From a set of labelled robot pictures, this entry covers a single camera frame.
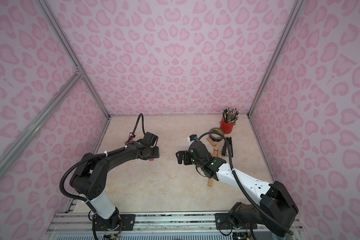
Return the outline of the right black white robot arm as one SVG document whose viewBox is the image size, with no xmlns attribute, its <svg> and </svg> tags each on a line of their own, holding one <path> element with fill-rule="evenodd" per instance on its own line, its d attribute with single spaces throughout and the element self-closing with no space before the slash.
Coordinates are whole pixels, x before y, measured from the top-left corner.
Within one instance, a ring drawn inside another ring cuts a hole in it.
<svg viewBox="0 0 360 240">
<path fill-rule="evenodd" d="M 246 224 L 266 226 L 273 234 L 292 235 L 290 229 L 299 209 L 284 184 L 268 183 L 249 176 L 233 167 L 228 161 L 214 157 L 201 141 L 194 141 L 186 151 L 176 153 L 181 165 L 194 165 L 209 179 L 239 189 L 248 205 L 237 202 L 229 211 L 229 222 L 234 228 Z"/>
</svg>

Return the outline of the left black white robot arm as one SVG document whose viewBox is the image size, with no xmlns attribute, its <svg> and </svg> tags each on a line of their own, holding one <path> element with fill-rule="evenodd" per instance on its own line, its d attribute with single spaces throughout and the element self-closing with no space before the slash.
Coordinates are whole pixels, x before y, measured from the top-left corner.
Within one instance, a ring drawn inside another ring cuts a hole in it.
<svg viewBox="0 0 360 240">
<path fill-rule="evenodd" d="M 160 157 L 159 137 L 147 132 L 137 141 L 103 154 L 85 154 L 81 161 L 70 167 L 59 184 L 61 193 L 71 199 L 83 201 L 92 211 L 93 225 L 101 230 L 115 230 L 122 224 L 118 208 L 106 193 L 108 174 L 116 167 L 132 160 L 151 160 Z"/>
</svg>

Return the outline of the natural wood block upper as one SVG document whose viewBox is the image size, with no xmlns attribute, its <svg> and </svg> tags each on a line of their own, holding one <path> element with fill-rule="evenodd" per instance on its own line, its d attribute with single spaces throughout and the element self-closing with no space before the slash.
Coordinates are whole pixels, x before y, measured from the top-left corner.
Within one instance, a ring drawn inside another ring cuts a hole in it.
<svg viewBox="0 0 360 240">
<path fill-rule="evenodd" d="M 220 147 L 222 146 L 222 142 L 218 142 L 215 146 L 214 146 L 214 151 L 219 151 Z"/>
</svg>

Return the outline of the long natural wood block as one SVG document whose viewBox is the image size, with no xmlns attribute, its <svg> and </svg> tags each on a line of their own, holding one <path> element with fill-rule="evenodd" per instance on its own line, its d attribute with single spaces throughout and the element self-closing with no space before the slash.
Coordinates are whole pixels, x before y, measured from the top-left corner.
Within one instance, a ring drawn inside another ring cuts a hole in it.
<svg viewBox="0 0 360 240">
<path fill-rule="evenodd" d="M 214 183 L 213 179 L 208 179 L 208 187 L 212 187 Z"/>
</svg>

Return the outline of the black stapler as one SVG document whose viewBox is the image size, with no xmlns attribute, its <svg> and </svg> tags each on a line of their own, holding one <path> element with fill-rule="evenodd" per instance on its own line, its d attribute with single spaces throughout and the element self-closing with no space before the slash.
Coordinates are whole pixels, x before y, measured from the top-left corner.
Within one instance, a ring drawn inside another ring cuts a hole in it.
<svg viewBox="0 0 360 240">
<path fill-rule="evenodd" d="M 233 144 L 231 137 L 227 137 L 227 140 L 224 143 L 224 146 L 222 148 L 222 156 L 233 157 Z"/>
</svg>

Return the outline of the red pencil cup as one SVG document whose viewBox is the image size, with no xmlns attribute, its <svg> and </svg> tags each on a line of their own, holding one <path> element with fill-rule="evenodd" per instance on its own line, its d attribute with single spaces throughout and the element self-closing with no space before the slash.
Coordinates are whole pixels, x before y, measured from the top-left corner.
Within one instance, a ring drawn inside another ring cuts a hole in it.
<svg viewBox="0 0 360 240">
<path fill-rule="evenodd" d="M 224 120 L 220 121 L 220 129 L 224 132 L 225 135 L 232 133 L 233 128 L 236 123 L 226 123 Z"/>
</svg>

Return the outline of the bundle of coloured pencils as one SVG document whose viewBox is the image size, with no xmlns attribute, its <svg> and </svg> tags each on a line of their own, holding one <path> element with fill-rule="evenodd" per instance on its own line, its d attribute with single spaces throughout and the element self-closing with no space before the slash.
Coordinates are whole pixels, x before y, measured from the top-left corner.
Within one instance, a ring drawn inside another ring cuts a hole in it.
<svg viewBox="0 0 360 240">
<path fill-rule="evenodd" d="M 223 108 L 222 109 L 222 120 L 226 124 L 234 124 L 240 115 L 240 111 L 235 108 Z"/>
</svg>

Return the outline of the grey duct tape roll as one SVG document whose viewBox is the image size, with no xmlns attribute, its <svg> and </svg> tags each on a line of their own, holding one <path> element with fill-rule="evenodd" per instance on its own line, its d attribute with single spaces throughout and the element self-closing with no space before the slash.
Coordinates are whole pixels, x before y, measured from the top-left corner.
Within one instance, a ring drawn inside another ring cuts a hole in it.
<svg viewBox="0 0 360 240">
<path fill-rule="evenodd" d="M 225 133 L 220 128 L 210 129 L 209 138 L 214 142 L 220 142 L 223 140 Z"/>
</svg>

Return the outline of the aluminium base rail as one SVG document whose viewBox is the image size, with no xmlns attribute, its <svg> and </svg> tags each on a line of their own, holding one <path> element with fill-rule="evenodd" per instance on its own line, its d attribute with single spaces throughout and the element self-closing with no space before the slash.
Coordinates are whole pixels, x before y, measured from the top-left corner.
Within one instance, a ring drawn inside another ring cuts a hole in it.
<svg viewBox="0 0 360 240">
<path fill-rule="evenodd" d="M 265 225 L 232 227 L 228 212 L 121 213 L 122 225 L 107 230 L 85 213 L 56 214 L 46 240 L 278 240 Z"/>
</svg>

